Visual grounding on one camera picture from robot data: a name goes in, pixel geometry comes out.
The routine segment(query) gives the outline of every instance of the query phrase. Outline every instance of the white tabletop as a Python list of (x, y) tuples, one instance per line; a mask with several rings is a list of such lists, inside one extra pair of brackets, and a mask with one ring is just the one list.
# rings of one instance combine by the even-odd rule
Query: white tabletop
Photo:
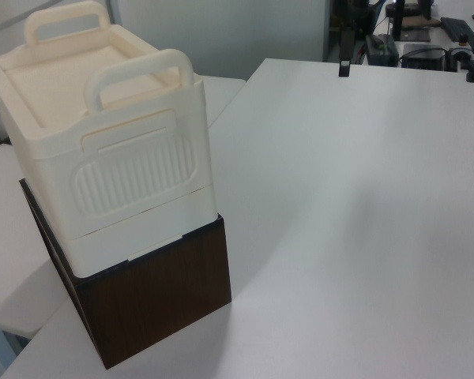
[[(246, 82), (204, 77), (208, 124)], [(19, 180), (13, 148), (0, 146), (0, 329), (32, 338), (68, 295), (52, 265)]]
[(474, 84), (337, 73), (265, 60), (210, 130), (231, 305), (105, 370), (67, 301), (4, 378), (474, 378)]
[[(472, 15), (474, 14), (474, 0), (435, 0), (435, 7), (433, 8), (432, 18), (440, 20), (441, 17), (457, 18), (460, 20), (465, 20), (468, 26), (474, 31), (474, 20)], [(385, 7), (382, 7), (381, 14), (379, 16), (378, 22), (383, 20), (385, 17)], [(388, 32), (388, 21), (383, 21), (376, 30), (374, 34), (386, 34)], [(442, 28), (430, 28), (429, 34), (431, 41), (430, 44), (439, 45), (445, 49), (449, 49), (454, 46), (451, 39), (448, 37), (447, 33)], [(397, 42), (397, 49), (399, 54), (402, 55), (404, 50), (404, 45), (406, 43), (419, 43), (421, 42)]]

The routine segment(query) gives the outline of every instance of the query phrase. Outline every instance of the ribbed panel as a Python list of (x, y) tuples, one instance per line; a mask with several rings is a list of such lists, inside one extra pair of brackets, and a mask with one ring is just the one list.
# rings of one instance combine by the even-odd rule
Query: ribbed panel
[(75, 175), (76, 198), (85, 212), (101, 216), (179, 186), (194, 172), (183, 135), (157, 138), (85, 164)]

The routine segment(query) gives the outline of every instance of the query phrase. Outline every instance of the white plastic box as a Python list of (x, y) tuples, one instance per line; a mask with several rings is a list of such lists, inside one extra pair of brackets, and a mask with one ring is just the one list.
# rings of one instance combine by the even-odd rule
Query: white plastic box
[[(44, 24), (100, 26), (39, 41)], [(74, 275), (87, 277), (217, 218), (201, 78), (96, 2), (32, 14), (0, 56), (0, 115)]]

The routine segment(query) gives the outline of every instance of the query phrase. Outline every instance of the wall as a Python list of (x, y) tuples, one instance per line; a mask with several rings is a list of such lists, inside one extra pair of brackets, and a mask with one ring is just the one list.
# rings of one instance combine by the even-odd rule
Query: wall
[(248, 79), (265, 58), (321, 61), (329, 0), (114, 0), (122, 25), (203, 75)]

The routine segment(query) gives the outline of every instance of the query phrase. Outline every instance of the carry handle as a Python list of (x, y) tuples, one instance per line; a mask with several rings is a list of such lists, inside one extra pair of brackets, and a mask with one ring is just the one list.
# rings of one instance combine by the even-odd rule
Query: carry handle
[(86, 81), (85, 102), (88, 112), (95, 114), (103, 110), (100, 93), (108, 85), (149, 73), (157, 73), (171, 67), (179, 68), (179, 77), (183, 87), (194, 84), (193, 66), (190, 59), (181, 51), (174, 49), (158, 51), (99, 69)]
[(45, 24), (53, 24), (91, 14), (98, 16), (100, 28), (108, 29), (111, 26), (107, 10), (98, 2), (76, 2), (67, 6), (57, 6), (34, 12), (24, 22), (26, 44), (28, 46), (39, 44), (37, 29)]

